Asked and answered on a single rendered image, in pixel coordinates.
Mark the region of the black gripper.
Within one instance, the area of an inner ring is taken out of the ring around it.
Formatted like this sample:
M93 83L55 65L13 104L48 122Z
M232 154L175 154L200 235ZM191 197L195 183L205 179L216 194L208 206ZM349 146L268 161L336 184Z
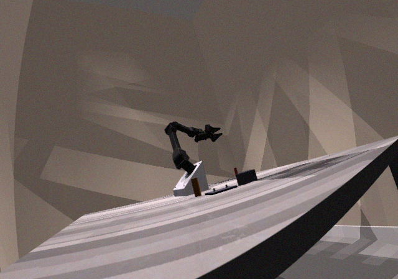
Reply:
M206 139L210 138L212 140L212 142L215 142L217 140L217 138L222 135L222 133L215 134L216 131L221 129L220 127L212 127L212 126L208 125L206 127L206 129L207 129L207 132L203 131L203 133L201 133L202 137L203 137L203 140L206 140Z

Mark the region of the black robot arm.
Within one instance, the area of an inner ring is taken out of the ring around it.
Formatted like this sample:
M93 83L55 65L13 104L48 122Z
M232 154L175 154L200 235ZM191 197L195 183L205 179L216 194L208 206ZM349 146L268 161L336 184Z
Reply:
M186 154L186 151L181 149L176 135L177 130L188 134L189 137L193 138L195 136L194 140L197 143L198 141L203 140L201 134L203 133L203 130L194 127L186 127L176 121L170 122L168 126L164 129L165 133L170 138L170 142L173 148L172 160L174 161L175 167L177 169L180 169L182 167L186 172L188 172L187 175L189 175L194 171L197 165L194 166L192 163L190 163L188 161L190 157Z

